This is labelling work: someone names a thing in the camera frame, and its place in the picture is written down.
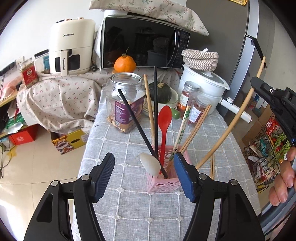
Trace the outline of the right human hand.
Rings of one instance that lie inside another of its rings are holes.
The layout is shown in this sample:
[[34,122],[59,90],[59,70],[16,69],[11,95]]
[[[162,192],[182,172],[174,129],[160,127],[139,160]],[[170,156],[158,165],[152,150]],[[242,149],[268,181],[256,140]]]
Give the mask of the right human hand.
[[273,206],[285,203],[288,198],[288,189],[295,188],[295,171],[291,162],[295,159],[295,147],[287,152],[287,159],[281,163],[280,174],[274,180],[274,186],[269,190],[269,202]]

